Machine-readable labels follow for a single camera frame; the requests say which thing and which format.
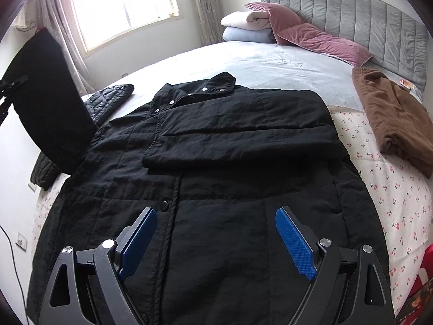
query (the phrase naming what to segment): tufted headboard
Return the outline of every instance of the tufted headboard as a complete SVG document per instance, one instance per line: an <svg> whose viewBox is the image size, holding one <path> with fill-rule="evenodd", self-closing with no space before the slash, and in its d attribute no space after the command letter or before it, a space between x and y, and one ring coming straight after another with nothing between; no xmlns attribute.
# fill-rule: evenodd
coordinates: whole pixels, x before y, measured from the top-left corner
<svg viewBox="0 0 433 325"><path fill-rule="evenodd" d="M427 28L380 0L262 0L290 7L305 22L368 48L372 62L424 91Z"/></svg>

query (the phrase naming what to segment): patterned curtain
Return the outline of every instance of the patterned curtain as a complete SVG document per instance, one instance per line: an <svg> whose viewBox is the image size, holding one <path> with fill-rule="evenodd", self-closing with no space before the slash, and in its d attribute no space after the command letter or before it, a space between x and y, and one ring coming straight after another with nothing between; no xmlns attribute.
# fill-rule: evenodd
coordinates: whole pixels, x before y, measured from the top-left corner
<svg viewBox="0 0 433 325"><path fill-rule="evenodd" d="M221 12L218 0L196 0L203 46L222 42Z"/></svg>
<svg viewBox="0 0 433 325"><path fill-rule="evenodd" d="M61 0L36 0L38 28L45 27L60 44L80 96L94 93L89 71L72 38Z"/></svg>

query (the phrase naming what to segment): brown clothing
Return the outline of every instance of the brown clothing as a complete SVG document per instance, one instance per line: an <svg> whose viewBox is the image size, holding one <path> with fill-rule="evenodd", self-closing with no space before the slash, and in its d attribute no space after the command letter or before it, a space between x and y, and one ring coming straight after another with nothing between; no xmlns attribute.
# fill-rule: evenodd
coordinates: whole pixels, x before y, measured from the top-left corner
<svg viewBox="0 0 433 325"><path fill-rule="evenodd" d="M355 67L352 80L380 152L410 161L429 178L433 173L433 124L425 107L378 70Z"/></svg>

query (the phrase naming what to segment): wall outlet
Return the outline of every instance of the wall outlet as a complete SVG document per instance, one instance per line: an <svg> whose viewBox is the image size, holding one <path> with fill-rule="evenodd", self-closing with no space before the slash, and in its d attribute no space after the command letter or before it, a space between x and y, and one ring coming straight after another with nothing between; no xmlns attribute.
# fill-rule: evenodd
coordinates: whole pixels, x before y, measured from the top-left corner
<svg viewBox="0 0 433 325"><path fill-rule="evenodd" d="M27 238L25 238L21 233L18 232L18 238L15 244L23 249L24 251L27 250Z"/></svg>
<svg viewBox="0 0 433 325"><path fill-rule="evenodd" d="M32 191L36 192L36 184L33 184L32 182L29 182L29 183L27 183L27 185L29 186L29 188Z"/></svg>

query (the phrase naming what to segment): black wire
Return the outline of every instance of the black wire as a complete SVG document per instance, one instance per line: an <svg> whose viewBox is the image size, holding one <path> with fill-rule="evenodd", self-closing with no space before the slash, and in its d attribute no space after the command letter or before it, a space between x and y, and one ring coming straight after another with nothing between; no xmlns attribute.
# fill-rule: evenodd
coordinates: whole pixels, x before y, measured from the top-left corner
<svg viewBox="0 0 433 325"><path fill-rule="evenodd" d="M19 281L19 277L18 277L18 272L17 272L17 266L15 265L15 257L14 257L14 250L12 248L12 243L10 242L10 238L7 235L6 231L3 229L3 227L1 227L0 225L0 229L1 231L3 231L3 233L5 234L7 240L9 241L9 246L10 246L10 253L12 254L12 262L14 263L14 270L15 270L15 276L17 277L17 281L19 284L19 289L21 290L21 297L22 297L22 304L24 305L24 314L25 314L25 319L27 320L27 325L29 324L29 318L27 317L27 310L25 309L25 299L24 299L24 292L22 291L22 286L21 286L21 282Z"/></svg>

